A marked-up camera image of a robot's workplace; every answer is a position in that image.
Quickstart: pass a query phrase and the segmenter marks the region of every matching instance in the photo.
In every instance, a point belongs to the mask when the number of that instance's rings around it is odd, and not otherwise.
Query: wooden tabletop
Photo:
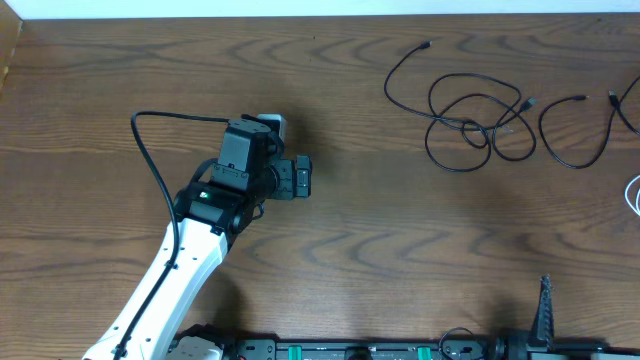
[[[571,170],[541,141],[511,163],[449,173],[424,150],[428,121],[393,106],[382,84],[410,49],[433,40],[390,90],[426,109],[429,85],[478,72],[553,110],[545,130],[569,161],[588,159],[611,107],[640,73],[638,15],[29,21],[0,105],[0,354],[77,359],[120,313],[168,222],[129,116],[138,110],[238,117],[280,113],[287,154],[313,158],[307,200],[268,201],[197,296],[183,327],[282,338],[438,338],[529,328],[539,277],[554,284],[558,336],[640,347],[640,219],[623,190],[640,172],[640,139],[614,120],[600,160]],[[483,91],[443,83],[443,107]],[[640,106],[625,111],[637,126]],[[501,109],[472,100],[451,115],[491,125]],[[142,119],[172,194],[219,150],[224,125]],[[523,127],[500,130],[507,154]],[[439,126],[442,162],[483,152]]]

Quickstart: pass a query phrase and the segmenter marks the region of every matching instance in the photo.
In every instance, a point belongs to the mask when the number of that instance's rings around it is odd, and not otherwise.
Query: black pointed object
[[[531,347],[545,347],[553,349],[553,306],[551,305],[551,277],[544,275],[540,278],[540,300],[538,311],[533,320],[527,344]]]

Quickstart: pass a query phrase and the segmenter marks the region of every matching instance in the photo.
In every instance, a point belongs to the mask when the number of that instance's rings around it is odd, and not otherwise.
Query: green tape
[[[289,360],[302,360],[302,347],[298,345],[289,346]]]
[[[431,360],[431,348],[419,347],[418,360]]]

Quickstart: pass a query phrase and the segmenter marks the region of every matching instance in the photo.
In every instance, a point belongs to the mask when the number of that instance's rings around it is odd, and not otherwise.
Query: cable plug
[[[418,46],[418,50],[424,50],[431,47],[431,40],[423,42],[420,46]]]
[[[620,99],[618,99],[618,95],[613,91],[609,91],[609,102],[611,103],[611,106],[616,109],[620,107]]]
[[[533,105],[535,105],[535,104],[536,104],[536,102],[538,102],[536,99],[534,99],[534,98],[528,98],[528,99],[527,99],[527,101],[523,102],[523,103],[520,105],[520,111],[519,111],[519,112],[523,113],[523,112],[525,112],[525,111],[527,111],[527,110],[531,109],[531,108],[533,107]]]

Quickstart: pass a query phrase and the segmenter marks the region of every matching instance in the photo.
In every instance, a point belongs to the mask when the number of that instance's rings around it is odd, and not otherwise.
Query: white wall
[[[6,0],[29,19],[640,12],[640,0]]]

